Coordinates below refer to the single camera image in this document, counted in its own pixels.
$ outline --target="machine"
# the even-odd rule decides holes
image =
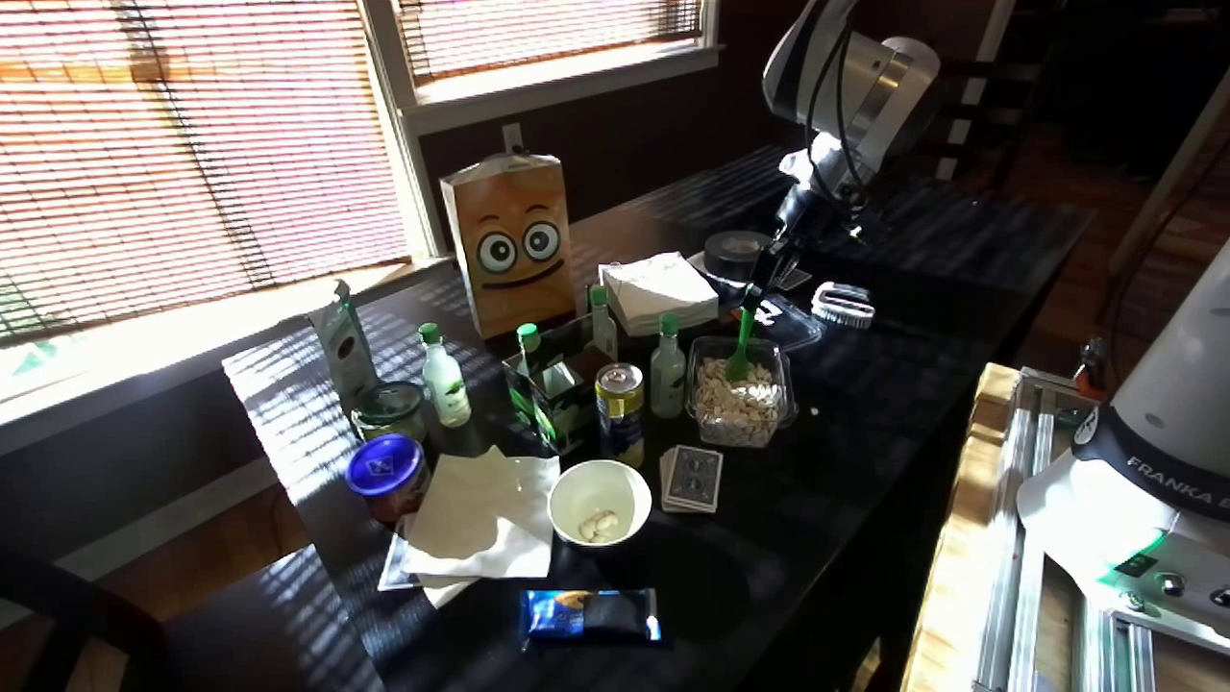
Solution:
[[[936,53],[914,37],[872,41],[849,30],[853,0],[805,0],[762,73],[767,112],[814,137],[780,161],[796,185],[780,205],[771,255],[796,242],[818,211],[859,235],[857,205],[880,171],[922,93],[936,75]]]
[[[1230,246],[1018,520],[1092,603],[1230,654]]]

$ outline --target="blue lid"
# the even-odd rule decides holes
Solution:
[[[410,481],[422,466],[422,447],[408,434],[376,434],[348,456],[344,481],[357,494],[381,498]]]

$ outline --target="glass bottle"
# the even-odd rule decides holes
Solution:
[[[609,362],[617,362],[617,322],[609,315],[609,288],[606,283],[589,288],[589,343],[599,354],[606,354]]]
[[[517,358],[506,375],[512,411],[524,415],[547,447],[553,447],[557,434],[553,434],[553,422],[547,415],[547,397],[541,397],[547,348],[541,348],[538,322],[516,326],[516,348],[517,348]]]
[[[686,362],[680,348],[680,320],[658,320],[658,348],[650,354],[650,411],[675,419],[682,411]]]
[[[442,345],[438,322],[418,326],[422,358],[422,385],[442,425],[470,422],[470,392],[457,358]]]

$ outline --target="small cup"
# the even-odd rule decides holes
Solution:
[[[370,504],[376,522],[395,525],[401,516],[418,511],[431,467],[416,439],[376,434],[352,449],[344,483]]]
[[[383,379],[348,411],[348,419],[360,439],[376,439],[376,434],[422,439],[418,407],[422,407],[422,397],[416,385]]]
[[[585,549],[631,543],[653,511],[653,490],[636,467],[595,456],[566,467],[547,490],[550,525]]]

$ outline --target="white bowl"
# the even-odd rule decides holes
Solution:
[[[623,460],[580,460],[547,494],[550,525],[577,547],[602,549],[635,536],[653,506],[644,477]]]

